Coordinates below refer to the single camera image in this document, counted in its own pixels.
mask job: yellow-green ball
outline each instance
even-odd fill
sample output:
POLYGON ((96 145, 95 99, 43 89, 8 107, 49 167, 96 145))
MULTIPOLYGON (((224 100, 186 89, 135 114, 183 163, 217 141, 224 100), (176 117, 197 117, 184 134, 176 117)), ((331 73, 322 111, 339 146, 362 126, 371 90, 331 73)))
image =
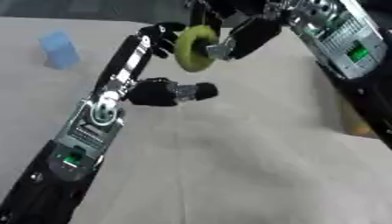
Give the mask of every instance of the yellow-green ball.
POLYGON ((214 62, 214 59, 193 51, 193 43, 197 39, 206 39, 212 45, 219 42, 215 31, 205 25, 190 27, 181 33, 174 46, 174 55, 179 65, 190 73, 205 70, 214 62))

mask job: robotic hand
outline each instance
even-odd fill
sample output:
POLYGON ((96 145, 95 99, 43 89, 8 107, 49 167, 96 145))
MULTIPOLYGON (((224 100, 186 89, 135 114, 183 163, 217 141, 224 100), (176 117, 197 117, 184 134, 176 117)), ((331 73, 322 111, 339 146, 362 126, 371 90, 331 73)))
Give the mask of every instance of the robotic hand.
POLYGON ((124 125, 122 102, 176 106, 218 94, 210 83, 139 80, 152 55, 167 58, 182 24, 162 23, 127 37, 58 135, 24 170, 0 205, 0 224, 67 224, 124 125))
MULTIPOLYGON (((384 1, 391 11, 390 3, 384 1)), ((367 1, 370 9, 380 1, 367 1)), ((214 60, 242 59, 289 27, 309 48, 325 75, 380 139, 392 148, 392 38, 355 0, 195 0, 191 28, 175 54, 188 72, 214 60), (249 16, 218 43, 222 22, 249 16)))

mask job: blue foam block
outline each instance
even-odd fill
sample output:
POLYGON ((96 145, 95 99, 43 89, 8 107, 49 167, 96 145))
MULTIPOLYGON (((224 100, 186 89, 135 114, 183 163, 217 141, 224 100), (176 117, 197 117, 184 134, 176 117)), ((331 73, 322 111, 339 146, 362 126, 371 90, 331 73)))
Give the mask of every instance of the blue foam block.
POLYGON ((81 61, 72 41, 62 31, 56 31, 39 39, 49 66, 64 69, 81 61))

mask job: green led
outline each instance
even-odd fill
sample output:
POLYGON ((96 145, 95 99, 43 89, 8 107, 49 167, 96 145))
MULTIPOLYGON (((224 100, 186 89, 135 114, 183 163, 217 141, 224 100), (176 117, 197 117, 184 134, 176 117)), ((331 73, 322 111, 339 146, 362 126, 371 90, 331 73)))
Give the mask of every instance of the green led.
POLYGON ((81 158, 82 158, 81 154, 76 152, 71 152, 69 153, 68 157, 64 159, 64 161, 73 165, 79 165, 81 163, 81 158))
POLYGON ((354 62, 358 62, 369 55, 369 51, 359 42, 354 42, 354 48, 347 53, 347 56, 354 62))

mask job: white table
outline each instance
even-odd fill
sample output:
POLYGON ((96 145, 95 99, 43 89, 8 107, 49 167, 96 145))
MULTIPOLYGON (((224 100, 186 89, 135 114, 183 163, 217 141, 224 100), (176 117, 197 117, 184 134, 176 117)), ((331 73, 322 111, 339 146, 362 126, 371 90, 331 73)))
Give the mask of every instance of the white table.
MULTIPOLYGON (((55 136, 126 35, 142 24, 1 18, 0 194, 55 136), (62 30, 83 62, 43 66, 37 39, 62 30)), ((289 31, 241 61, 144 77, 212 81, 220 97, 128 105, 127 124, 73 223, 390 224, 392 152, 337 131, 333 89, 289 31)))

